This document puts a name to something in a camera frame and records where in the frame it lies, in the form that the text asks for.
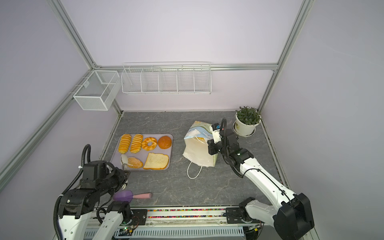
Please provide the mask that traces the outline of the round orange fake bun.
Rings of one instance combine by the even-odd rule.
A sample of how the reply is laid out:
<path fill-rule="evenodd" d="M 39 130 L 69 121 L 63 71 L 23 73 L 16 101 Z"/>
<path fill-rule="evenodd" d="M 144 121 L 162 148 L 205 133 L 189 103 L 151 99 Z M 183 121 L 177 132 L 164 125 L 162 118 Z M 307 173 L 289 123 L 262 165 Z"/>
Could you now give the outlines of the round orange fake bun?
<path fill-rule="evenodd" d="M 172 139 L 169 136 L 162 136 L 158 139 L 158 146 L 160 149 L 168 149 L 172 146 Z"/>

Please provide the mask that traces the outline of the white mesh box basket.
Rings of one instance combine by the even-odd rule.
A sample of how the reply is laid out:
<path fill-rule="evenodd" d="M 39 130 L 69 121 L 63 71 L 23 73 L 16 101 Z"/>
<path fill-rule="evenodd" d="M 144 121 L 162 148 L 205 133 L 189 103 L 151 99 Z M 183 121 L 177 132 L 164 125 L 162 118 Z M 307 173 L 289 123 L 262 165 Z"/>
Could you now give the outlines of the white mesh box basket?
<path fill-rule="evenodd" d="M 121 77 L 117 71 L 94 70 L 73 97 L 82 110 L 108 111 L 120 89 Z"/>

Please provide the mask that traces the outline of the fake oval sugared bread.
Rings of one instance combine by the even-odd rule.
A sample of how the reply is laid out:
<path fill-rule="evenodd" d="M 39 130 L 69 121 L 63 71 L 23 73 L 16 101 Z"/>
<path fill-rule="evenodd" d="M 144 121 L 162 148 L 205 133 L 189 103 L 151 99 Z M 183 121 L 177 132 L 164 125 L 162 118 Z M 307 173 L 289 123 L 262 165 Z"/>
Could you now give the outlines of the fake oval sugared bread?
<path fill-rule="evenodd" d="M 132 169 L 140 169 L 140 168 L 142 168 L 144 166 L 142 161 L 140 161 L 139 159 L 134 158 L 134 157 L 129 157 L 128 158 L 127 165 L 128 165 L 129 168 L 132 168 Z"/>

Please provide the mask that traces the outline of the fake yellow ridged bread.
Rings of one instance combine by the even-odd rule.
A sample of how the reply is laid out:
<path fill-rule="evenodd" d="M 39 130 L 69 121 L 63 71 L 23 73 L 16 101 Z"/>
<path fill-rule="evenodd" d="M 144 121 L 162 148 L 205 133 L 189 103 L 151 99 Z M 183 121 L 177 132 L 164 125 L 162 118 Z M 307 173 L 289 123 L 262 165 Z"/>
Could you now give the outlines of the fake yellow ridged bread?
<path fill-rule="evenodd" d="M 144 137 L 141 134 L 136 134 L 133 137 L 130 148 L 131 153 L 136 154 L 141 150 L 143 139 Z"/>
<path fill-rule="evenodd" d="M 120 154 L 125 154 L 130 148 L 131 141 L 132 141 L 132 136 L 130 134 L 122 135 L 122 137 L 120 138 L 119 146 L 118 146 L 118 152 Z"/>

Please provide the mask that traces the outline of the paper bag with landscape print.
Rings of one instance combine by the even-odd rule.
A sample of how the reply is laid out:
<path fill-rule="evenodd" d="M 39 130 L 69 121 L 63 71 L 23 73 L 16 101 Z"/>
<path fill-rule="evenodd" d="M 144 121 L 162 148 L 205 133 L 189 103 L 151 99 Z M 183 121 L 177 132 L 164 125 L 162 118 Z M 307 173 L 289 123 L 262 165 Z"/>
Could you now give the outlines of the paper bag with landscape print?
<path fill-rule="evenodd" d="M 213 140 L 212 125 L 195 121 L 184 137 L 186 144 L 183 156 L 190 161 L 187 168 L 187 176 L 189 179 L 196 179 L 203 167 L 215 167 L 218 154 L 209 154 L 209 140 Z M 191 164 L 200 166 L 200 170 L 195 177 L 189 174 Z"/>

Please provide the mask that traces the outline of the metal tongs with white tips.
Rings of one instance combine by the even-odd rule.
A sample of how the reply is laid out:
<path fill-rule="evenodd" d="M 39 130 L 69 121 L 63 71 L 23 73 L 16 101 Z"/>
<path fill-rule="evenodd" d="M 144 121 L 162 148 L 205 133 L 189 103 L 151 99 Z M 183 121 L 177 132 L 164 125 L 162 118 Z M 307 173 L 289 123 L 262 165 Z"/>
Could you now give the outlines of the metal tongs with white tips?
<path fill-rule="evenodd" d="M 131 167 L 133 167 L 133 165 L 130 162 L 129 158 L 126 155 L 124 155 L 124 154 L 121 155 L 121 163 L 122 163 L 122 169 L 125 172 L 128 172 L 129 169 L 131 169 Z"/>

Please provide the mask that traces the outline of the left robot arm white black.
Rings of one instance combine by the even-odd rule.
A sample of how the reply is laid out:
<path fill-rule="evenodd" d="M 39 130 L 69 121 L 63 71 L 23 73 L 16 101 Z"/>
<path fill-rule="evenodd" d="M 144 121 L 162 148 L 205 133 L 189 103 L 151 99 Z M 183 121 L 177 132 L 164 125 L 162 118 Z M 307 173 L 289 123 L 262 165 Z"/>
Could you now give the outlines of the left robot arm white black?
<path fill-rule="evenodd" d="M 91 145 L 83 148 L 78 174 L 58 196 L 53 225 L 58 240 L 80 240 L 96 203 L 123 189 L 128 174 L 106 161 L 91 161 Z"/>

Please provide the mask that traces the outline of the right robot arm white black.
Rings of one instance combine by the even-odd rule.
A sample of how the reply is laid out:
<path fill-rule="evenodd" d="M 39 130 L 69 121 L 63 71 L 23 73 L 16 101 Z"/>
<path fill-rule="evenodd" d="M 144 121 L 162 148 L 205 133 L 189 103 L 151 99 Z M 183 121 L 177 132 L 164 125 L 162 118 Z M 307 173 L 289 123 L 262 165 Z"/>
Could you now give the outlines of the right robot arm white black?
<path fill-rule="evenodd" d="M 294 193 L 269 174 L 224 126 L 214 124 L 211 129 L 209 154 L 221 154 L 238 177 L 251 180 L 270 201 L 270 205 L 266 205 L 249 197 L 239 204 L 238 214 L 227 213 L 230 219 L 246 223 L 258 220 L 273 226 L 283 240 L 298 240 L 314 228 L 312 207 L 306 195 Z"/>

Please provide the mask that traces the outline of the potted green plant white pot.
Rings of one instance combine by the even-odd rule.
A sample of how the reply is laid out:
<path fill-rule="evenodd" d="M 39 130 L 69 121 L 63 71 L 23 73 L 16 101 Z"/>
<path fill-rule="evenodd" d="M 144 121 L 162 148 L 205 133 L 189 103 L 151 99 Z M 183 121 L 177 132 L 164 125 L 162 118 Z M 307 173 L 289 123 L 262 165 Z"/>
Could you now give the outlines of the potted green plant white pot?
<path fill-rule="evenodd" d="M 258 109 L 243 106 L 236 110 L 234 130 L 241 137 L 250 137 L 261 122 Z"/>

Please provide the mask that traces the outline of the fake toast slice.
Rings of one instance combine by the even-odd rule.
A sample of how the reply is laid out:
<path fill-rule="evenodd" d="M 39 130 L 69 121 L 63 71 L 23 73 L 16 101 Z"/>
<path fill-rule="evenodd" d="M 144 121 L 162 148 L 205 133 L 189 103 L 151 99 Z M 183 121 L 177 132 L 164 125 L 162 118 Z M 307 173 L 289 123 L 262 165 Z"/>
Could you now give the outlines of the fake toast slice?
<path fill-rule="evenodd" d="M 164 154 L 149 153 L 143 166 L 144 170 L 164 170 L 169 164 L 169 156 Z"/>

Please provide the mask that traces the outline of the fake braided ring bread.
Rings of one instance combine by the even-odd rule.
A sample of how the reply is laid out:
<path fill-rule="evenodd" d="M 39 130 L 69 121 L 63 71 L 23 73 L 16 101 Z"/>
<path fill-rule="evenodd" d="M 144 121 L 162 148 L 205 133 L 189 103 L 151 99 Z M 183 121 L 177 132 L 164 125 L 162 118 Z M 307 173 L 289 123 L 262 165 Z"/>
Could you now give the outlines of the fake braided ring bread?
<path fill-rule="evenodd" d="M 142 141 L 142 149 L 145 151 L 152 151 L 157 147 L 157 145 L 158 141 L 154 137 L 148 137 Z"/>

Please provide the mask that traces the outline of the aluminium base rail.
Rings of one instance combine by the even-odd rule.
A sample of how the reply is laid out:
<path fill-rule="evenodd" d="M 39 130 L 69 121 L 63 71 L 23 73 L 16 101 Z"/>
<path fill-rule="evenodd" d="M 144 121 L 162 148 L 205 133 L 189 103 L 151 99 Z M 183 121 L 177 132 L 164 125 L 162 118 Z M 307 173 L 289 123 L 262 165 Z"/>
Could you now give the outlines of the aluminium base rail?
<path fill-rule="evenodd" d="M 199 220 L 207 222 L 225 218 L 227 224 L 266 223 L 274 226 L 277 231 L 294 235 L 308 232 L 314 226 L 314 219 L 310 203 L 283 203 L 279 209 L 261 204 L 257 201 L 248 202 L 236 208 L 202 208 L 202 209 L 130 209 L 123 212 L 123 222 L 135 221 L 136 225 L 159 219 L 164 221 Z"/>

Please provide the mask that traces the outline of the lavender cutting mat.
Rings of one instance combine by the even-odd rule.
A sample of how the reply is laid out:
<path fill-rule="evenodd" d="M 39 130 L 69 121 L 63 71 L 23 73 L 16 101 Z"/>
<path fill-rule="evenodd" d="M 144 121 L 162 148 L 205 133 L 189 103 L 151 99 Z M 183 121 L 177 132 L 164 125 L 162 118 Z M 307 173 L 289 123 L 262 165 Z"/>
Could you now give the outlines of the lavender cutting mat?
<path fill-rule="evenodd" d="M 168 136 L 173 141 L 173 136 L 171 134 L 143 134 L 144 139 L 148 138 L 148 137 L 154 137 L 158 140 L 159 138 L 161 138 L 163 136 Z M 120 144 L 120 141 L 117 143 L 117 145 L 115 147 L 114 154 L 111 158 L 111 163 L 115 167 L 119 167 L 119 168 L 123 169 L 123 164 L 121 162 L 121 155 L 122 154 L 118 152 L 119 144 Z M 171 151 L 172 151 L 172 147 L 169 147 L 167 149 L 160 149 L 159 147 L 156 147 L 154 150 L 151 150 L 151 151 L 140 150 L 138 153 L 131 153 L 130 150 L 128 150 L 128 152 L 125 153 L 125 155 L 128 158 L 134 157 L 134 158 L 139 159 L 143 163 L 143 165 L 145 165 L 149 153 L 167 155 L 169 157 L 169 161 L 168 161 L 166 167 L 161 169 L 161 171 L 162 171 L 162 170 L 166 170 L 169 168 L 170 161 L 171 161 Z"/>

